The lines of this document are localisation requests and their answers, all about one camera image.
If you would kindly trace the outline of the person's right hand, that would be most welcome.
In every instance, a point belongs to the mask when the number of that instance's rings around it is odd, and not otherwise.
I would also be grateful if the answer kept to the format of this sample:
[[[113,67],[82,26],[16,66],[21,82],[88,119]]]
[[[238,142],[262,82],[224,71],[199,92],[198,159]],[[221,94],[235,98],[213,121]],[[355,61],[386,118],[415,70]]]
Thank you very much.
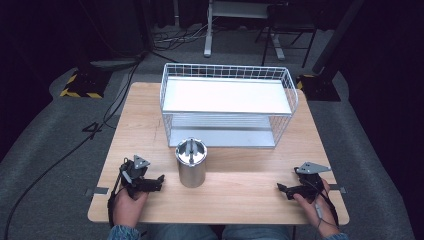
[[[322,182],[324,190],[322,194],[317,196],[312,202],[309,202],[300,194],[294,195],[295,201],[304,210],[310,225],[315,228],[316,233],[321,238],[340,233],[333,217],[331,206],[325,200],[330,190],[329,184],[326,180],[322,180]]]

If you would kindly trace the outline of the steel cylinder canister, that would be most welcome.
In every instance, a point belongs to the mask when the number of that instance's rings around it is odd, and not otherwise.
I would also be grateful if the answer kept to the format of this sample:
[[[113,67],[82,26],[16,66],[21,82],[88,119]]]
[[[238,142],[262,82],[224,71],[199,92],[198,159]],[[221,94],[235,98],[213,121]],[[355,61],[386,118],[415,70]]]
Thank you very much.
[[[177,145],[175,156],[180,182],[188,188],[201,186],[206,177],[207,147],[204,143],[196,138],[187,138]]]

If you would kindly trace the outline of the person's left hand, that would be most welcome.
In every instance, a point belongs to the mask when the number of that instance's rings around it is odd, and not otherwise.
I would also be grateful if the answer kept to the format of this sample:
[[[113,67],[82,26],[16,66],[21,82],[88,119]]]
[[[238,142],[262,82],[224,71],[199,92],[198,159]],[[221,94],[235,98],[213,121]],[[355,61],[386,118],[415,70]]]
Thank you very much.
[[[135,228],[141,218],[148,196],[148,193],[140,192],[132,198],[125,188],[121,189],[115,198],[113,209],[114,224]]]

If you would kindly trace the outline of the black chair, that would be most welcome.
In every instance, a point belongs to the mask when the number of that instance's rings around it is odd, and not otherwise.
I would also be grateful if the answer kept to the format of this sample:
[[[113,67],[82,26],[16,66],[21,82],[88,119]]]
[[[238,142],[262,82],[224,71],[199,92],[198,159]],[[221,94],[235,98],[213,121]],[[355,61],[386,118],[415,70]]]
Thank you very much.
[[[317,32],[316,22],[312,14],[304,4],[287,1],[268,5],[266,14],[266,25],[260,30],[256,38],[256,41],[258,41],[261,35],[266,33],[261,65],[265,64],[272,37],[280,34],[296,34],[296,38],[289,45],[289,49],[294,49],[295,42],[304,33],[308,33],[311,35],[308,45],[299,47],[299,50],[306,51],[302,62],[302,66],[305,66]]]

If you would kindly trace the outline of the dark slanted pole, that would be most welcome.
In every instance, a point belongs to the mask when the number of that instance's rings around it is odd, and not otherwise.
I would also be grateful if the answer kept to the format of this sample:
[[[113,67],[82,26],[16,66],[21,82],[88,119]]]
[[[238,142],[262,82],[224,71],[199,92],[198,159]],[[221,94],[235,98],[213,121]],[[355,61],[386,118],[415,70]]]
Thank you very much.
[[[349,8],[347,9],[347,12],[341,19],[332,37],[330,38],[323,52],[314,64],[312,68],[312,71],[314,73],[320,74],[325,69],[326,65],[330,61],[332,54],[336,51],[336,48],[340,43],[343,35],[348,30],[350,24],[352,23],[358,11],[360,10],[363,2],[364,0],[353,0],[353,2],[350,4]]]

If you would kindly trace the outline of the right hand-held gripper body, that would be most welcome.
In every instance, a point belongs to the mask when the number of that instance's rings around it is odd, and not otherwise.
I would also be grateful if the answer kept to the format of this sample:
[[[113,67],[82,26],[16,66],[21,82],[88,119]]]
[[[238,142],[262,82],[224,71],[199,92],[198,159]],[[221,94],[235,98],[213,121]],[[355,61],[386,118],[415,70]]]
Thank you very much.
[[[314,201],[318,194],[324,190],[320,173],[330,171],[329,166],[312,162],[305,162],[294,171],[298,176],[300,186],[289,187],[287,193],[297,193],[309,201]]]

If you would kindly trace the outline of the black yellow striped stand base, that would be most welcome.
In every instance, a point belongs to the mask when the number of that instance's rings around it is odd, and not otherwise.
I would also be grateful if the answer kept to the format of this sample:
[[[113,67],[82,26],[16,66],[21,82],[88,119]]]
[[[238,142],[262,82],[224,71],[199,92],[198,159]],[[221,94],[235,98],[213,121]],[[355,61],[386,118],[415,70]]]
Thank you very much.
[[[340,101],[333,83],[323,80],[319,75],[299,75],[296,77],[296,86],[303,91],[308,101]]]
[[[95,70],[92,73],[75,70],[60,93],[61,97],[87,97],[101,99],[112,73]]]

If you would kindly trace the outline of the white desk frame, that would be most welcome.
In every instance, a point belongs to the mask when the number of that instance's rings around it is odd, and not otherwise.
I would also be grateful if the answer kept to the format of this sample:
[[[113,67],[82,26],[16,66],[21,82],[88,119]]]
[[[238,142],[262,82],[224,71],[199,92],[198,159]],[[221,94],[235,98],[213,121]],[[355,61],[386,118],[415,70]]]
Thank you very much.
[[[266,19],[267,6],[267,3],[254,3],[236,0],[208,0],[207,30],[203,55],[205,57],[210,57],[212,55],[212,25],[215,17]]]

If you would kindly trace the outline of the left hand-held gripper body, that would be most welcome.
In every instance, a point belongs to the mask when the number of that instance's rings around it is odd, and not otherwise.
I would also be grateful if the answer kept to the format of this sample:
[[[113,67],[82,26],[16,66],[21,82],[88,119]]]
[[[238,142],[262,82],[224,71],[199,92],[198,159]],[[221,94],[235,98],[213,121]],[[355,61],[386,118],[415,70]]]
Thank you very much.
[[[133,160],[124,159],[124,163],[119,168],[121,185],[128,191],[130,197],[139,192],[147,192],[149,184],[155,184],[156,179],[146,179],[144,177],[150,162],[135,155]]]

